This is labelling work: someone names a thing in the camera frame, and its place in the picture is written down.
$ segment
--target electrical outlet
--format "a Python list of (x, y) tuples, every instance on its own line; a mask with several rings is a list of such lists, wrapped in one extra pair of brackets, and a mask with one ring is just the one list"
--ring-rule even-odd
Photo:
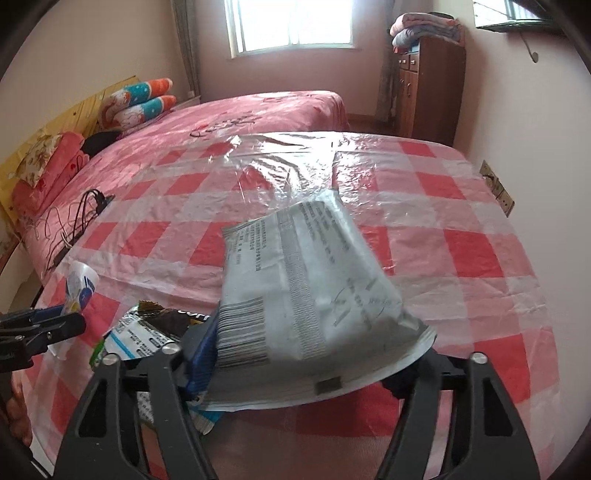
[(494, 177), (495, 180), (498, 180), (495, 173), (492, 171), (492, 168), (490, 167), (490, 165), (488, 163), (486, 163), (486, 160), (482, 161), (482, 165), (480, 166), (480, 175), (482, 175), (485, 178), (486, 177)]
[(502, 183), (499, 181), (499, 177), (492, 171), (491, 166), (486, 163), (486, 160), (482, 161), (480, 166), (480, 175), (484, 178), (486, 185), (490, 188), (492, 194), (497, 198), (504, 189)]
[(499, 205), (501, 205), (501, 209), (505, 212), (505, 215), (509, 216), (511, 210), (515, 206), (514, 200), (511, 198), (511, 195), (507, 193), (506, 190), (503, 190), (496, 198)]
[(511, 195), (507, 193), (503, 184), (499, 180), (499, 177), (492, 171), (491, 166), (486, 162), (482, 161), (480, 166), (480, 175), (485, 179), (486, 185), (490, 188), (491, 193), (495, 196), (496, 201), (501, 205), (501, 209), (505, 212), (505, 215), (509, 216), (511, 210), (515, 206), (515, 202), (511, 198)]

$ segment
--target white plastic bag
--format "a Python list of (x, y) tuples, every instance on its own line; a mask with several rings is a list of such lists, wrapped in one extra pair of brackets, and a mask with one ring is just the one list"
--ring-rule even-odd
[[(61, 310), (61, 315), (84, 310), (90, 302), (98, 282), (99, 276), (92, 268), (82, 262), (73, 261), (66, 278), (66, 302)], [(55, 343), (48, 348), (58, 359), (65, 360), (73, 342), (73, 338), (68, 338), (68, 340)]]
[(216, 371), (202, 408), (277, 408), (336, 397), (409, 366), (435, 331), (323, 190), (225, 233)]

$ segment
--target wall hook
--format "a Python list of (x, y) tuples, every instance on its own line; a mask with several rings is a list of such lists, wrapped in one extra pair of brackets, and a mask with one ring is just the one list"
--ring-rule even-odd
[(521, 37), (521, 40), (523, 40), (523, 43), (525, 43), (525, 46), (527, 47), (527, 52), (530, 54), (531, 61), (533, 61), (534, 63), (538, 63), (540, 61), (540, 56), (538, 55), (538, 53), (536, 51), (531, 51), (531, 48), (528, 45), (527, 40), (523, 36), (523, 32), (519, 32), (519, 36)]

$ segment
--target red and white checkered plastic sheet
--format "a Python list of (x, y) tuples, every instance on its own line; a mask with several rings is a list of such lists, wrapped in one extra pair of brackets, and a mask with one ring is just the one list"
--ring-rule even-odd
[[(85, 311), (87, 331), (68, 360), (48, 353), (23, 375), (34, 430), (50, 458), (108, 327), (139, 299), (207, 313), (223, 281), (221, 229), (332, 186), (408, 310), (437, 329), (436, 349), (489, 355), (543, 475), (550, 473), (559, 388), (544, 297), (511, 224), (459, 152), (376, 135), (251, 135), (154, 151), (135, 171), (40, 300), (63, 300), (73, 260), (100, 276)], [(398, 402), (374, 384), (305, 406), (227, 414), (205, 443), (223, 479), (371, 479), (397, 417)], [(438, 429), (436, 456), (444, 434)]]

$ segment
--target yellow headboard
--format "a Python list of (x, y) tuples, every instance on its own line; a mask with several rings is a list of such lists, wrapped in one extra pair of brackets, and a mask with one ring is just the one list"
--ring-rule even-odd
[(37, 130), (25, 143), (18, 147), (16, 152), (10, 155), (4, 163), (0, 164), (0, 204), (2, 204), (2, 207), (13, 223), (16, 223), (18, 219), (16, 212), (12, 209), (12, 191), (18, 181), (18, 178), (14, 177), (14, 172), (25, 155), (27, 155), (29, 149), (43, 135), (56, 135), (63, 131), (74, 131), (80, 133), (85, 138), (91, 136), (99, 130), (98, 113), (103, 98), (124, 86), (133, 85), (138, 82), (138, 78), (133, 76), (122, 82), (115, 83), (88, 97), (86, 100), (77, 103)]

